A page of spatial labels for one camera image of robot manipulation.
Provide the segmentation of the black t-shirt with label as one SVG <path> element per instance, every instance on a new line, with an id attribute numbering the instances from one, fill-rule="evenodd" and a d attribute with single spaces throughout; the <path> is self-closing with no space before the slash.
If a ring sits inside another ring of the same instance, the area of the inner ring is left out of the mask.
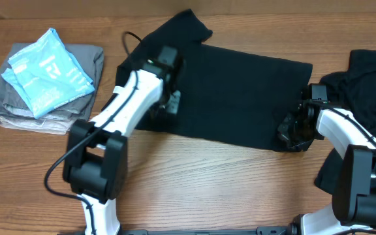
<path id="1" fill-rule="evenodd" d="M 177 116 L 156 121 L 145 115 L 138 128 L 285 151 L 277 128 L 301 97 L 312 65 L 208 46 L 211 35 L 192 10 L 184 10 L 144 37 L 117 67 L 116 84 L 122 86 L 132 63 L 141 64 L 165 45 L 185 60 Z"/>

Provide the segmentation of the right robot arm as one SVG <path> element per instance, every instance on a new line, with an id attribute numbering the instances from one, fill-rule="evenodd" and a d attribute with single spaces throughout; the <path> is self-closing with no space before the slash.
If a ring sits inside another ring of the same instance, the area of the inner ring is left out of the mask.
<path id="1" fill-rule="evenodd" d="M 327 138 L 343 160 L 331 203 L 295 217 L 285 234 L 376 234 L 376 138 L 353 113 L 329 101 L 326 86 L 310 84 L 277 135 L 291 151 Z"/>

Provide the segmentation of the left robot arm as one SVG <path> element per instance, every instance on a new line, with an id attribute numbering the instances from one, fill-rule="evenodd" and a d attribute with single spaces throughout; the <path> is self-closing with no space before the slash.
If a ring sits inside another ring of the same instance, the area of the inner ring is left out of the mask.
<path id="1" fill-rule="evenodd" d="M 63 179 L 84 209 L 84 234 L 119 234 L 116 198 L 128 170 L 128 141 L 141 119 L 170 121 L 178 113 L 183 59 L 149 59 L 130 73 L 117 96 L 91 121 L 70 130 Z"/>

